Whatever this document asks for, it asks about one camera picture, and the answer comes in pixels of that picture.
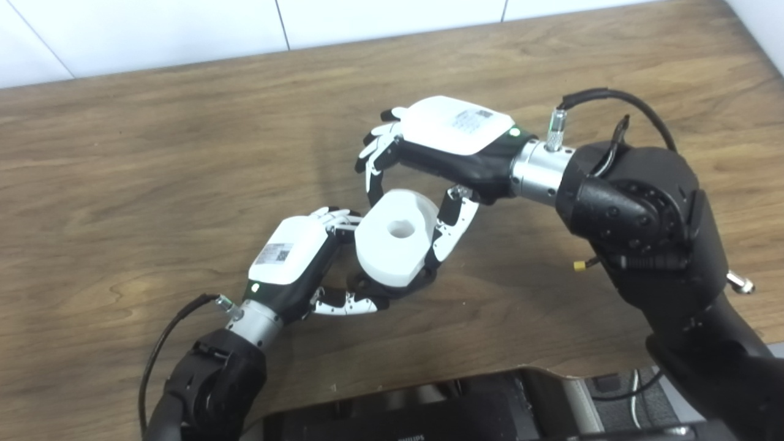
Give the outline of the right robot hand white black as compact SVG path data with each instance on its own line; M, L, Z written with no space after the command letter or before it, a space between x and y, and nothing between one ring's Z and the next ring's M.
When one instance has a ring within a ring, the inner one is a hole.
M515 197L512 168L535 135L510 115L450 97L429 97L392 108L363 140L355 170L364 173L374 205L383 196L383 174L406 165L453 186L443 196L424 266L437 270L466 231L479 205Z

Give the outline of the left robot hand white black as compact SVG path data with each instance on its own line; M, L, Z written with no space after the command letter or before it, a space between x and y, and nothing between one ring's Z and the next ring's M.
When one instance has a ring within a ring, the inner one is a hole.
M387 299L323 282L341 248L355 242L362 219L351 209L326 206L283 220L251 264L243 299L269 308L286 325L310 314L361 315L389 308Z

